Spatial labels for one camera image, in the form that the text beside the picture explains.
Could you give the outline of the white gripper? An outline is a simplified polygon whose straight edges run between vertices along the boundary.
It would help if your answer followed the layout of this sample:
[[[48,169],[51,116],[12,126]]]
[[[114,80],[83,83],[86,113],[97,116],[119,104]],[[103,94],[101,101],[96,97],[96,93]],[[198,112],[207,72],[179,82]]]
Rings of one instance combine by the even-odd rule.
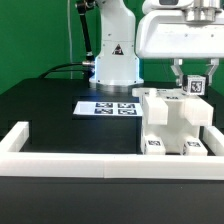
[[[184,87],[185,58],[212,58],[207,85],[224,58],[224,10],[221,0],[145,0],[136,36],[140,58],[175,58],[171,69],[176,85]]]

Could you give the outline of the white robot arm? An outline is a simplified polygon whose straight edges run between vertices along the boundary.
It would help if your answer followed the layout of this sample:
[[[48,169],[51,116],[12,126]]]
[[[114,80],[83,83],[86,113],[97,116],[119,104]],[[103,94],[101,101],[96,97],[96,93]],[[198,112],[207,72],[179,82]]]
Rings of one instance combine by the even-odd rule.
[[[94,56],[88,29],[83,29],[87,58],[94,63],[94,86],[118,87],[141,84],[141,59],[172,59],[176,83],[183,84],[184,59],[208,59],[211,77],[224,58],[224,8],[221,0],[144,0],[143,18],[124,0],[78,0],[82,23],[87,11],[97,7],[101,15],[101,51]]]

